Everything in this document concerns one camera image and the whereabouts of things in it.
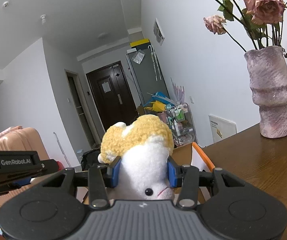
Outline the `white yellow plush toy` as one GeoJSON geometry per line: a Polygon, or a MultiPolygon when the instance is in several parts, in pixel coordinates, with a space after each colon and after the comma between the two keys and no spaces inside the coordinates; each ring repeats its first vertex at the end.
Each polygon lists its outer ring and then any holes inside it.
{"type": "Polygon", "coordinates": [[[108,190],[112,200],[173,200],[167,159],[174,150],[172,132],[156,115],[139,116],[132,124],[118,122],[103,136],[98,161],[121,158],[118,185],[108,190]]]}

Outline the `red cardboard box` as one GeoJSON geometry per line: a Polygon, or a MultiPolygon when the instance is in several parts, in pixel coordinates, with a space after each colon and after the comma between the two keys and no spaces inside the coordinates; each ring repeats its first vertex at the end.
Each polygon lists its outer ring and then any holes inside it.
{"type": "Polygon", "coordinates": [[[178,165],[189,164],[199,168],[200,171],[212,172],[215,168],[210,158],[196,142],[175,148],[172,158],[178,165]]]}

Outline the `pink ribbed suitcase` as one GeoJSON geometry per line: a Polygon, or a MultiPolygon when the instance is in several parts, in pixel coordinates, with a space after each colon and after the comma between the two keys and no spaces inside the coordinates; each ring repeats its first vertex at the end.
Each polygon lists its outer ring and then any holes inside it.
{"type": "MultiPolygon", "coordinates": [[[[48,153],[45,150],[45,146],[41,140],[41,137],[36,129],[28,127],[15,127],[10,129],[7,133],[0,137],[0,151],[36,151],[40,160],[50,159],[48,153]]],[[[37,182],[43,180],[45,176],[37,177],[37,182]]],[[[20,187],[19,189],[10,191],[7,194],[0,196],[0,205],[4,204],[11,198],[29,190],[34,186],[34,183],[30,182],[28,178],[28,184],[20,187]]]]}

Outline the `metal storage cart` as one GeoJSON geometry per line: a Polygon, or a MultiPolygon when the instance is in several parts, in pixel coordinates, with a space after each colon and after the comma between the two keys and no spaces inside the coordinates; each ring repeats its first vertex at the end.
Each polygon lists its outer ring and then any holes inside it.
{"type": "Polygon", "coordinates": [[[175,147],[198,142],[192,113],[187,103],[165,107],[167,124],[172,131],[175,147]]]}

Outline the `dark entrance door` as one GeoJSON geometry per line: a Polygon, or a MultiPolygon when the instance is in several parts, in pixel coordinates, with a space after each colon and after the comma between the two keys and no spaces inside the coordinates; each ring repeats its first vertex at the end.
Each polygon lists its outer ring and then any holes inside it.
{"type": "Polygon", "coordinates": [[[121,61],[88,72],[86,77],[105,130],[117,122],[129,125],[137,119],[139,115],[121,61]]]}

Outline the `grey refrigerator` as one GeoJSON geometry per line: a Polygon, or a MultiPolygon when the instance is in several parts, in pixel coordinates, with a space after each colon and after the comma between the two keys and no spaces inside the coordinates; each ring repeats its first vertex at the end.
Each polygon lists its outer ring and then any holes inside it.
{"type": "Polygon", "coordinates": [[[135,83],[141,105],[150,102],[152,95],[161,92],[169,97],[168,89],[158,60],[150,43],[127,50],[126,59],[135,83]]]}

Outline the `purple textured vase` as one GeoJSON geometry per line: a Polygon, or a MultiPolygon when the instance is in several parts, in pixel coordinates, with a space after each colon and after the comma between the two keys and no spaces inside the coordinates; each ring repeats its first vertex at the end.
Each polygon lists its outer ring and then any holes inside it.
{"type": "Polygon", "coordinates": [[[252,101],[259,107],[262,136],[287,136],[287,64],[279,46],[244,54],[250,77],[252,101]]]}

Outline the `dried pink roses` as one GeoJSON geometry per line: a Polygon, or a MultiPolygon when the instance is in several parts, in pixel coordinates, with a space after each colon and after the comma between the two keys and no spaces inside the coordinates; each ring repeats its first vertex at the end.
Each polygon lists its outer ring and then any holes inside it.
{"type": "Polygon", "coordinates": [[[203,18],[214,35],[231,35],[227,22],[237,21],[245,29],[256,50],[282,46],[286,0],[214,0],[221,15],[203,18]]]}

